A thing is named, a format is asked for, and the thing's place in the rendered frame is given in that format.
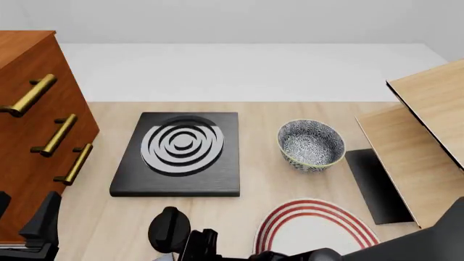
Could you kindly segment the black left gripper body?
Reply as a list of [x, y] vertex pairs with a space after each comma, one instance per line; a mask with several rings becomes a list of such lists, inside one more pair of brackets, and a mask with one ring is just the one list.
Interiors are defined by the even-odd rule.
[[59, 245], [45, 243], [41, 246], [26, 244], [0, 244], [0, 261], [54, 261]]

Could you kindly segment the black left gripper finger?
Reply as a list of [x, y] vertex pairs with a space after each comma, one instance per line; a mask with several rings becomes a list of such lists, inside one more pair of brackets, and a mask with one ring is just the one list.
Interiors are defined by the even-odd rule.
[[11, 196], [8, 195], [5, 191], [0, 191], [0, 219], [3, 217], [4, 213], [7, 211], [7, 208], [11, 202]]
[[50, 191], [36, 210], [33, 217], [20, 230], [27, 247], [42, 247], [44, 244], [59, 245], [58, 215], [62, 197], [55, 191]]

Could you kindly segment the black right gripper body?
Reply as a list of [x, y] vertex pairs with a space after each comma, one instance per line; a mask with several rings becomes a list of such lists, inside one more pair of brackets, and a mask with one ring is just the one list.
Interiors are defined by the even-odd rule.
[[179, 261], [220, 261], [217, 254], [218, 232], [212, 229], [193, 230], [179, 255]]

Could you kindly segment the patterned blue-white bowl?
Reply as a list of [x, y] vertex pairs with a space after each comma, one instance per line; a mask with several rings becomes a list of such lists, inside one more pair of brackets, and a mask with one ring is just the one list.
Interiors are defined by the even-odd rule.
[[330, 125], [313, 119], [285, 123], [278, 130], [277, 143], [283, 158], [305, 173], [325, 171], [346, 154], [342, 136]]

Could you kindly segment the round black stove knob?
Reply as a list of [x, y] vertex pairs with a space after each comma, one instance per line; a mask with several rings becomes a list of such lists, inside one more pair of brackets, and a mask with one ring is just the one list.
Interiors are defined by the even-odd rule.
[[189, 219], [176, 207], [166, 207], [150, 223], [148, 239], [160, 253], [181, 254], [191, 232]]

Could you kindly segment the flat black stove plate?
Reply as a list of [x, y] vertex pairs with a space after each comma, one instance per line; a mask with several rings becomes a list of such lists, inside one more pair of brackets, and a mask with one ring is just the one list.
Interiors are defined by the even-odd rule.
[[237, 112], [142, 112], [113, 197], [238, 197]]

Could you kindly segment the white plate with red rings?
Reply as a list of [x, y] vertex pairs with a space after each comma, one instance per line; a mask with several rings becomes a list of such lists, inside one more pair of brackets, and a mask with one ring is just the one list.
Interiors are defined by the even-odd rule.
[[292, 199], [263, 219], [253, 253], [272, 251], [288, 256], [329, 248], [351, 254], [381, 243], [366, 223], [348, 210], [322, 199]]

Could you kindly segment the red-brown wooden cabinet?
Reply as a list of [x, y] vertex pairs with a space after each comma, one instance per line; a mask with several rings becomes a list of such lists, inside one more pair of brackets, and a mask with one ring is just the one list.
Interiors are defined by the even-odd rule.
[[[57, 82], [23, 117], [0, 112], [0, 191], [12, 198], [0, 219], [0, 244], [23, 242], [19, 231], [46, 195], [66, 188], [53, 178], [67, 174], [78, 156], [73, 149], [92, 144], [99, 133], [55, 33], [0, 31], [0, 106], [12, 106], [32, 89], [30, 80], [48, 74], [55, 75]], [[55, 119], [71, 114], [78, 121], [53, 156], [30, 153], [31, 147], [46, 145], [60, 127]]]

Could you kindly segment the pale wood black-lined cabinet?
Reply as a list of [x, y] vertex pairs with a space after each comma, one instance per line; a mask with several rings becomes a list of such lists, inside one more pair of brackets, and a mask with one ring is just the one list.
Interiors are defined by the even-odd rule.
[[386, 86], [400, 101], [356, 118], [419, 228], [464, 196], [464, 59]]

